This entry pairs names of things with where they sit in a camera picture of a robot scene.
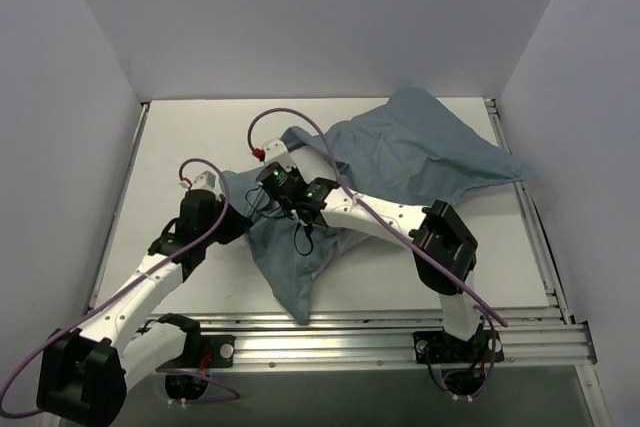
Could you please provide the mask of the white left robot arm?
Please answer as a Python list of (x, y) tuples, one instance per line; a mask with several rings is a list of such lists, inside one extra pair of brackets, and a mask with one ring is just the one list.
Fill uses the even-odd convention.
[(215, 349), (198, 321), (181, 314), (149, 317), (204, 261), (213, 244), (246, 234), (252, 221), (221, 194), (188, 191), (179, 214), (149, 246), (135, 272), (92, 318), (54, 333), (43, 352), (37, 407), (82, 426), (108, 426), (126, 395), (159, 368), (207, 365)]

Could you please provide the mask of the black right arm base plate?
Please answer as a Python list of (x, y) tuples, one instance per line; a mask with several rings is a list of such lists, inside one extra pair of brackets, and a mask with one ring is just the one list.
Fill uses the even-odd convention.
[(419, 364), (474, 364), (491, 360), (492, 348), (495, 348), (494, 361), (505, 360), (500, 337), (495, 334), (496, 346), (493, 346), (492, 334), (481, 328), (469, 340), (463, 341), (447, 334), (444, 330), (416, 331), (412, 334), (415, 360)]

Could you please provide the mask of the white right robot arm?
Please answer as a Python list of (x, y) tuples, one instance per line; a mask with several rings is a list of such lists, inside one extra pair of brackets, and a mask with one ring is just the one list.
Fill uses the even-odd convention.
[(341, 229), (411, 251), (420, 281), (439, 296), (447, 353), (464, 360), (479, 349), (481, 312), (470, 294), (478, 243), (450, 204), (398, 204), (348, 191), (333, 179), (312, 179), (278, 139), (253, 155), (264, 164), (258, 185), (306, 236), (319, 229)]

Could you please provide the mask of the blue plaid pillowcase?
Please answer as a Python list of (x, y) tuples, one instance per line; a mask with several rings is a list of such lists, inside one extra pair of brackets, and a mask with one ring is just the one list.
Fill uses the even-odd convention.
[[(281, 138), (292, 151), (308, 146), (323, 160), (335, 161), (352, 190), (396, 203), (455, 204), (474, 189), (535, 176), (530, 165), (481, 138), (434, 96), (414, 87), (334, 124), (325, 135), (322, 141), (290, 127)], [(254, 262), (280, 305), (298, 324), (307, 324), (314, 277), (364, 235), (318, 229), (312, 234), (313, 252), (304, 257), (294, 247), (293, 221), (261, 217), (247, 202), (247, 193), (257, 186), (257, 170), (224, 176), (232, 206), (254, 223), (247, 235)]]

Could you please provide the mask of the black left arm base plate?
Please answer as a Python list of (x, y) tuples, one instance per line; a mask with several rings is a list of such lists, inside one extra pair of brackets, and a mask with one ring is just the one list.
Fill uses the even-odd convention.
[(199, 335), (187, 337), (182, 353), (161, 369), (230, 368), (234, 363), (236, 337), (233, 335)]

